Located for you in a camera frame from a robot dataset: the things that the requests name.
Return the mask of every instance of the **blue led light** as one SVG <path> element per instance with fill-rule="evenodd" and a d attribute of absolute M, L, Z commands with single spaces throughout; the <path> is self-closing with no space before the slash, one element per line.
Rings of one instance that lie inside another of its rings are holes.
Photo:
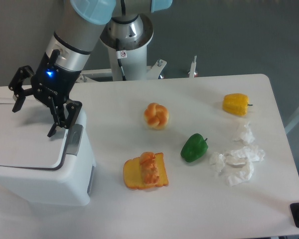
<path fill-rule="evenodd" d="M 47 74 L 50 78 L 52 78 L 53 75 L 54 75 L 54 72 L 53 72 L 53 71 L 47 71 L 46 74 Z"/>

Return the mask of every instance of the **knotted bread roll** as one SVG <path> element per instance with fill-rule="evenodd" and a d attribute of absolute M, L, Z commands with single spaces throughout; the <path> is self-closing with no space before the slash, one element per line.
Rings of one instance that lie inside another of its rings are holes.
<path fill-rule="evenodd" d="M 150 103 L 144 112 L 144 119 L 149 127 L 164 129 L 168 123 L 169 112 L 167 108 L 158 103 Z"/>

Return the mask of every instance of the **gray floor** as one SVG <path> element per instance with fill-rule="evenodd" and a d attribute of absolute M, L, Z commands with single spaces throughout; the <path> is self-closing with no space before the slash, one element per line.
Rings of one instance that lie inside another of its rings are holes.
<path fill-rule="evenodd" d="M 19 66 L 36 69 L 62 8 L 63 0 L 0 1 L 0 86 Z M 298 107 L 299 0 L 174 0 L 149 17 L 148 64 L 166 60 L 167 78 L 186 77 L 197 55 L 199 76 L 266 74 L 284 123 Z M 86 69 L 104 68 L 99 42 Z M 288 139 L 299 170 L 299 124 Z"/>

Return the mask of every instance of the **green bell pepper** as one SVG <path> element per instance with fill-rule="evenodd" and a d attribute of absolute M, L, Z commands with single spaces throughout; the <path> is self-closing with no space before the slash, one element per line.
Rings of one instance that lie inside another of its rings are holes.
<path fill-rule="evenodd" d="M 180 156 L 189 163 L 199 159 L 208 149 L 206 140 L 198 133 L 193 134 L 185 143 Z"/>

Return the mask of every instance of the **yellow bell pepper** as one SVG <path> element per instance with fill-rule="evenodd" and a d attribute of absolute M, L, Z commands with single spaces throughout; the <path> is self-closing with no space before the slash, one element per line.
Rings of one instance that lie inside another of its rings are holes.
<path fill-rule="evenodd" d="M 223 110 L 237 115 L 244 116 L 247 114 L 249 103 L 248 96 L 240 93 L 225 95 L 223 101 Z"/>

